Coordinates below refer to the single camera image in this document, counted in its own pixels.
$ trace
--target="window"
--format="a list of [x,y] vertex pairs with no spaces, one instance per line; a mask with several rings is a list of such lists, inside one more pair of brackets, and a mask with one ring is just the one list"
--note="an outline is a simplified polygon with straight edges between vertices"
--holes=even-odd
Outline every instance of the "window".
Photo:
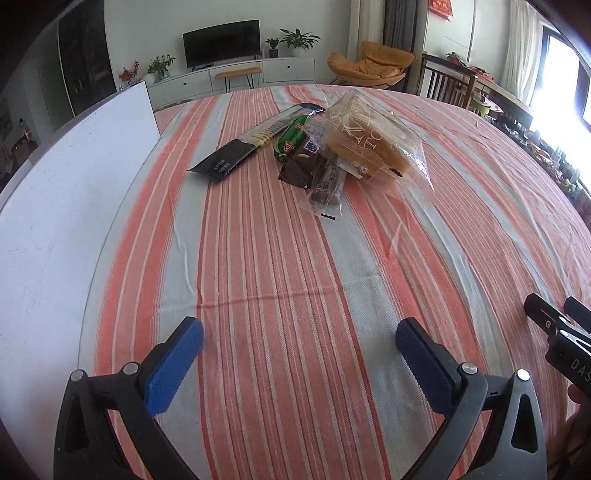
[[562,36],[544,28],[540,69],[531,102],[532,130],[566,159],[591,185],[591,92],[589,75]]

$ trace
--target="tv stand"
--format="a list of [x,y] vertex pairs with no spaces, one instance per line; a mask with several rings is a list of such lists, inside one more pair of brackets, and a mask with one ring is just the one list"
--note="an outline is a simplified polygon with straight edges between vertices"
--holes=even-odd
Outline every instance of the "tv stand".
[[148,87],[152,108],[161,109],[165,106],[225,93],[226,83],[223,78],[226,75],[224,73],[245,69],[253,72],[252,81],[244,75],[234,77],[232,91],[249,87],[314,83],[315,59],[311,57],[249,59],[223,65],[198,67],[192,72],[187,71],[171,76]]
[[193,67],[191,72],[197,72],[198,70],[208,69],[210,67],[213,67],[213,63],[208,63],[207,65],[203,65],[201,67]]

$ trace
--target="green plant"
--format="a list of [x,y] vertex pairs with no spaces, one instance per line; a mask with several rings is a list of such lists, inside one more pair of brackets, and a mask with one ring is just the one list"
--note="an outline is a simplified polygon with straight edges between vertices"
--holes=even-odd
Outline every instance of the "green plant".
[[296,28],[295,32],[290,32],[284,28],[280,28],[279,30],[285,34],[281,39],[281,43],[287,43],[288,47],[301,47],[309,50],[320,40],[318,35],[310,35],[310,32],[302,33],[299,28]]
[[170,67],[175,60],[176,59],[170,55],[156,57],[154,60],[151,60],[150,66],[148,67],[148,73],[157,73],[162,76],[164,72],[168,71],[168,67]]
[[272,50],[275,50],[280,42],[279,38],[267,38],[265,40],[265,43],[268,43]]

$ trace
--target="vase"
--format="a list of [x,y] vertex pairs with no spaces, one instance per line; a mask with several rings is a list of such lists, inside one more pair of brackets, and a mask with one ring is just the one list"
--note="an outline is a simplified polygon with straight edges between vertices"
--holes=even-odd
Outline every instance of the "vase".
[[156,83],[156,75],[153,73],[147,74],[142,80],[146,83],[146,87],[151,87],[154,83]]
[[296,47],[292,50],[294,57],[309,57],[310,49],[304,47]]
[[167,79],[168,77],[170,77],[170,72],[168,70],[158,72],[158,81]]

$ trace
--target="orange and white striped fabric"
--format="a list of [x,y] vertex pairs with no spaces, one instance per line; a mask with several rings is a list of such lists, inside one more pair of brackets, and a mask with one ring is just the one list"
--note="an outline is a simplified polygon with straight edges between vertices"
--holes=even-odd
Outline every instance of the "orange and white striped fabric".
[[244,90],[157,114],[170,123],[100,256],[81,368],[116,372],[186,315],[203,321],[203,352],[158,419],[201,479],[400,478],[441,422],[395,347],[408,316],[458,361],[528,369],[548,437],[566,418],[566,380],[523,302],[533,291],[589,302],[591,235],[546,173],[476,115],[367,90],[423,140],[432,205],[350,177],[342,220],[319,219],[297,207],[303,190],[277,180],[270,146],[219,184],[186,171],[332,88]]

